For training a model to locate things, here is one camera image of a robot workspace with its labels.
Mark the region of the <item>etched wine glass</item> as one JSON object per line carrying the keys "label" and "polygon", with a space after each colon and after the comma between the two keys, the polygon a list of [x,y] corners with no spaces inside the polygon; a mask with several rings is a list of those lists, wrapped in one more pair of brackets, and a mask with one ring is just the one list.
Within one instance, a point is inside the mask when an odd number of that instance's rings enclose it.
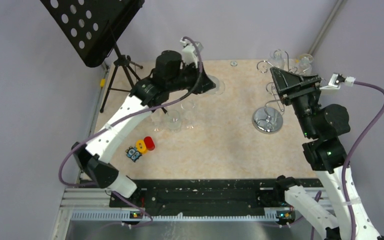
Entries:
{"label": "etched wine glass", "polygon": [[290,68],[289,53],[282,49],[275,49],[270,52],[268,62],[271,66],[285,70]]}
{"label": "etched wine glass", "polygon": [[208,75],[208,78],[215,83],[215,88],[209,90],[206,92],[208,95],[222,95],[225,91],[225,83],[223,80],[220,80],[219,78],[213,76],[213,75]]}
{"label": "etched wine glass", "polygon": [[301,54],[297,58],[296,73],[303,76],[310,76],[312,74],[313,61],[314,57],[311,54]]}

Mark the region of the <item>clear smooth wine glass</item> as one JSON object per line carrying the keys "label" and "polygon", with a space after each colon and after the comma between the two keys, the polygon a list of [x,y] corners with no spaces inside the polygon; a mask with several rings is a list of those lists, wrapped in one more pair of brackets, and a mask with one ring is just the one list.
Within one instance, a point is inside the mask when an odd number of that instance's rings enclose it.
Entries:
{"label": "clear smooth wine glass", "polygon": [[165,129],[163,116],[153,113],[150,117],[152,122],[152,130],[154,132],[161,132]]}

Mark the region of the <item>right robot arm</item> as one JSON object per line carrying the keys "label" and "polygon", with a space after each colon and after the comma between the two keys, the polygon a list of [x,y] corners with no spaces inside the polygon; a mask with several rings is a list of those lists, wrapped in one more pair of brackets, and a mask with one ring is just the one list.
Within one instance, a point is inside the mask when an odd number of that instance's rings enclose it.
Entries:
{"label": "right robot arm", "polygon": [[334,73],[328,85],[321,86],[318,75],[299,75],[278,67],[270,69],[280,102],[292,106],[303,135],[306,161],[320,180],[333,207],[327,211],[293,177],[279,176],[273,200],[279,206],[294,207],[324,240],[382,240],[384,236],[370,220],[352,176],[350,159],[339,137],[351,130],[349,113],[339,104],[322,107],[325,92],[341,85],[354,86],[352,76]]}

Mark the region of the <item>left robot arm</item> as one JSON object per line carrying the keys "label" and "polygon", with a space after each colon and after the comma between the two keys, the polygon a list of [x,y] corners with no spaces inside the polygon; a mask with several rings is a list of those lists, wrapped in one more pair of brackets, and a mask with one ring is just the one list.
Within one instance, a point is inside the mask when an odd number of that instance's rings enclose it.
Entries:
{"label": "left robot arm", "polygon": [[199,50],[186,47],[181,53],[163,51],[151,73],[132,87],[104,127],[90,139],[72,146],[77,165],[99,188],[115,191],[127,206],[136,206],[141,198],[136,183],[110,163],[116,150],[152,112],[169,106],[170,93],[186,90],[185,97],[188,97],[215,87],[205,73]]}

